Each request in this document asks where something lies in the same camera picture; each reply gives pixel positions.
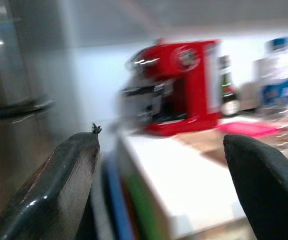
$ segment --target stainless steel surface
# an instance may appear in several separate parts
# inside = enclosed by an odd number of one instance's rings
[[[30,91],[7,1],[0,0],[0,107],[29,101]]]
[[[57,144],[53,113],[0,120],[0,212]]]

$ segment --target espresso machine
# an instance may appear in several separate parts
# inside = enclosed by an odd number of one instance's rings
[[[138,114],[144,131],[158,136],[211,129],[219,117],[219,41],[166,43],[140,51],[130,61],[149,86],[123,89],[124,96],[150,94]]]

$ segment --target plastic bottle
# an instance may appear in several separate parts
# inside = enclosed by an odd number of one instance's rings
[[[288,38],[274,39],[268,48],[263,62],[261,116],[279,129],[272,145],[288,157]]]

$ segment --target stainless steel refrigerator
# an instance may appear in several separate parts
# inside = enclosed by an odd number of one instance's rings
[[[47,87],[28,74],[9,4],[0,0],[0,212],[62,140]]]

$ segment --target kitchen counter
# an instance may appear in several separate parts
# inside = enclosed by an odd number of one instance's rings
[[[231,121],[257,120],[238,116],[222,123]],[[205,232],[246,217],[226,166],[174,136],[156,137],[121,128],[118,139],[122,174],[135,171],[141,176],[170,238]]]

